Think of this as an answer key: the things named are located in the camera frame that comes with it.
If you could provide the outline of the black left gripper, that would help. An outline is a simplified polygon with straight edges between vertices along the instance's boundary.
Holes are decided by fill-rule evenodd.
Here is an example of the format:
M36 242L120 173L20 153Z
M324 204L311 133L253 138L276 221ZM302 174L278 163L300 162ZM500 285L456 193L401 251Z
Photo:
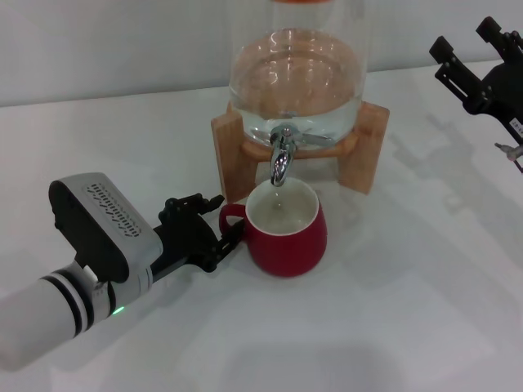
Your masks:
M155 282L184 265L214 272L236 249L244 236L243 222L234 223L218 238L200 216L217 210L224 201L222 195L207 199L202 194L193 194L165 202L159 213L161 225L154 229L163 244L162 255L150 267Z

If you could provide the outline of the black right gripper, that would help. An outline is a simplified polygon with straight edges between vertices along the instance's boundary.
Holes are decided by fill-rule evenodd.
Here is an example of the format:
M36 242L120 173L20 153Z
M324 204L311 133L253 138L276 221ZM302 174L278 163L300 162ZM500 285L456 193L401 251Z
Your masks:
M516 31L501 31L485 17L476 32L504 62L480 80L454 54L453 47L439 36L429 50L440 68L435 77L463 104L469 114L487 114L497 119L515 141L523 141L523 37Z

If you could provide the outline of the red ceramic cup white inside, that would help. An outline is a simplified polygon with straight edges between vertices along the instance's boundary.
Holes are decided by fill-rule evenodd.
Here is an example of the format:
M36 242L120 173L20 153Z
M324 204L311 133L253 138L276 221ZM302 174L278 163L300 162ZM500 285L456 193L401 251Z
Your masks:
M219 215L222 233L231 228L231 217L244 220L242 239L268 274L297 277L314 269L325 253L328 230L320 199L302 180L290 178L280 187L267 180L244 205L225 205Z

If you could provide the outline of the chrome faucet with lever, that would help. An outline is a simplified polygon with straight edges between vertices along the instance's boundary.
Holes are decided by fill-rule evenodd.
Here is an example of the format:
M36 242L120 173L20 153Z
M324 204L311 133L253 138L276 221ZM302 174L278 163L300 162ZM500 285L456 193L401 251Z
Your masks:
M270 133L272 155L270 159L270 182L275 187L284 184L288 169L300 144L330 148L335 145L332 138L301 132L292 123L282 123Z

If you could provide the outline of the wooden dispenser stand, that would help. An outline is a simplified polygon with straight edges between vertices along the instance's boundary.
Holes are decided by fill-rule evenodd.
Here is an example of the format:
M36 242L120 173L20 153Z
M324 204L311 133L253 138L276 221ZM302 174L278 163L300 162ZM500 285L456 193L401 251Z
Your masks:
M361 104L352 131L332 148L298 150L296 160L336 158L337 181L354 191L368 194L373 186L390 111L369 102ZM226 201L246 198L256 187L257 166L269 162L272 149L244 134L242 115L231 106L211 121L221 191Z

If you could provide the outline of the clear glass water dispenser jar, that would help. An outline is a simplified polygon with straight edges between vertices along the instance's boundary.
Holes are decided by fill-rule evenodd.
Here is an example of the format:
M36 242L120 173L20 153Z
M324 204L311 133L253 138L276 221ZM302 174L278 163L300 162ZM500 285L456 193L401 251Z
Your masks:
M338 141L355 124L377 0L227 0L230 103L263 145L290 124Z

